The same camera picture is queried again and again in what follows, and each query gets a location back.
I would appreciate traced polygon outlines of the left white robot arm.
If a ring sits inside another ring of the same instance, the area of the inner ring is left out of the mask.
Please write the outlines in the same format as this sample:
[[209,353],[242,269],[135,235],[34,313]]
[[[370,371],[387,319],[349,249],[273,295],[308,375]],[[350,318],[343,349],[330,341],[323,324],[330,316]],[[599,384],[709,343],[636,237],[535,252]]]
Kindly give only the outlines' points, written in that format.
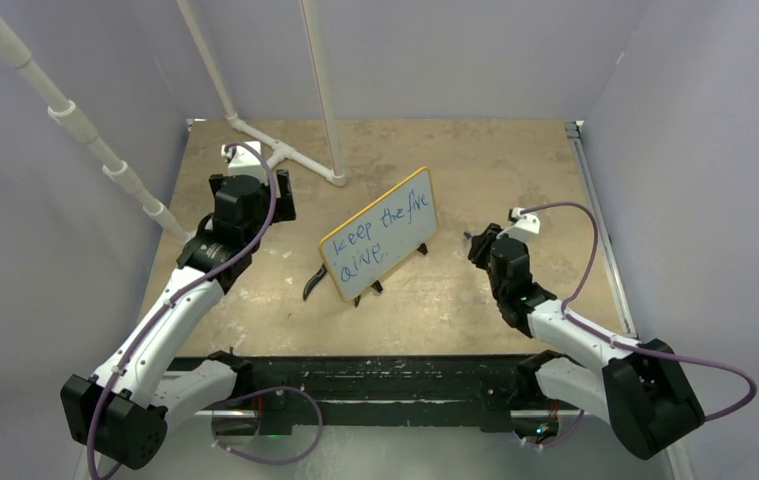
[[90,376],[71,375],[60,391],[72,438],[82,444],[93,479],[98,460],[138,470],[161,448],[170,429],[206,404],[239,409],[253,382],[240,360],[217,353],[166,386],[163,375],[202,318],[251,265],[261,237],[274,223],[296,217],[289,173],[264,179],[213,175],[214,210],[184,245],[176,267],[133,333]]

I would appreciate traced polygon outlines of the yellow framed whiteboard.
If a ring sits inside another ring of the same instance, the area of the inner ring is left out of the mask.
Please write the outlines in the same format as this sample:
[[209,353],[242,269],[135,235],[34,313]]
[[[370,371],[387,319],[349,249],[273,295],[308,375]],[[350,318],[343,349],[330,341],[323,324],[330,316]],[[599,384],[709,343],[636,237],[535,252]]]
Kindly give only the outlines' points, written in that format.
[[437,232],[431,172],[421,167],[320,240],[340,299],[351,302]]

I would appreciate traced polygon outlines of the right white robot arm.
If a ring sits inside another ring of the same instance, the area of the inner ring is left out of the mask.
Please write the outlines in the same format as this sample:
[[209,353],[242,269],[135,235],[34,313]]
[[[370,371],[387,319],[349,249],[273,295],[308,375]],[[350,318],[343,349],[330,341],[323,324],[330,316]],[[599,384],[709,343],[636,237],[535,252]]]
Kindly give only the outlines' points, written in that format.
[[516,394],[531,407],[571,404],[605,423],[647,460],[706,423],[668,344],[641,343],[602,328],[535,282],[527,245],[496,224],[470,238],[468,258],[486,272],[503,321],[551,350],[522,363]]

